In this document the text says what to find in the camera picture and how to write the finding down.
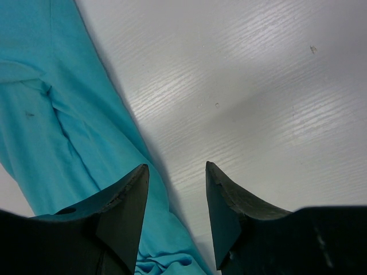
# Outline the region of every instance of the turquoise fabric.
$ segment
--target turquoise fabric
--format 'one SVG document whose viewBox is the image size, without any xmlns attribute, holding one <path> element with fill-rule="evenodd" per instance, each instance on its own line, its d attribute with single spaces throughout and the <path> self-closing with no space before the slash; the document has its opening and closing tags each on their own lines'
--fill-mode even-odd
<svg viewBox="0 0 367 275">
<path fill-rule="evenodd" d="M 210 273 L 169 211 L 162 179 L 71 0 L 0 1 L 0 161 L 36 215 L 147 163 L 136 274 Z"/>
</svg>

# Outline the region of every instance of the turquoise cloth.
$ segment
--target turquoise cloth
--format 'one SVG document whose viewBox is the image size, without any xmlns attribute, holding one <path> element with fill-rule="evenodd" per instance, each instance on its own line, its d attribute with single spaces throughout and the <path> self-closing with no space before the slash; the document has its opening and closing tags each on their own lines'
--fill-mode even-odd
<svg viewBox="0 0 367 275">
<path fill-rule="evenodd" d="M 147 163 L 135 274 L 210 273 L 169 211 L 162 179 L 71 0 L 0 1 L 0 161 L 36 215 L 83 200 Z"/>
</svg>

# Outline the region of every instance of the white surface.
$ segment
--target white surface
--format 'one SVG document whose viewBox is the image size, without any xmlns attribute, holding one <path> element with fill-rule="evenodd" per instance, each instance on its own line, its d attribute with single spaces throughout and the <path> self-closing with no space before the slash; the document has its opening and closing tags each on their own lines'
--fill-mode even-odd
<svg viewBox="0 0 367 275">
<path fill-rule="evenodd" d="M 0 209 L 32 217 L 33 211 L 24 198 L 18 184 L 0 164 Z"/>
<path fill-rule="evenodd" d="M 207 160 L 287 210 L 367 202 L 366 1 L 77 3 L 213 269 Z"/>
</svg>

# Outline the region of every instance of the debris speck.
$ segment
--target debris speck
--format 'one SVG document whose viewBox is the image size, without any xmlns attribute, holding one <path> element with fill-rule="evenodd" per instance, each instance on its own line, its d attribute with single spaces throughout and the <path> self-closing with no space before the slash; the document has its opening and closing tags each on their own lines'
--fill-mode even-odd
<svg viewBox="0 0 367 275">
<path fill-rule="evenodd" d="M 311 49 L 311 53 L 313 54 L 317 53 L 317 49 L 315 46 L 310 46 L 310 49 Z"/>
</svg>

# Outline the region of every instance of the black plastic part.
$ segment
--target black plastic part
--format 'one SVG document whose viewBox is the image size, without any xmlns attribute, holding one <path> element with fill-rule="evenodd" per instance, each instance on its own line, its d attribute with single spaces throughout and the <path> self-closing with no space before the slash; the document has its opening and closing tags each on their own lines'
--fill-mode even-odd
<svg viewBox="0 0 367 275">
<path fill-rule="evenodd" d="M 1 274 L 134 274 L 148 183 L 144 164 L 55 215 L 0 211 Z"/>
<path fill-rule="evenodd" d="M 366 272 L 365 206 L 291 213 L 254 196 L 210 162 L 206 194 L 217 269 L 223 275 Z"/>
</svg>

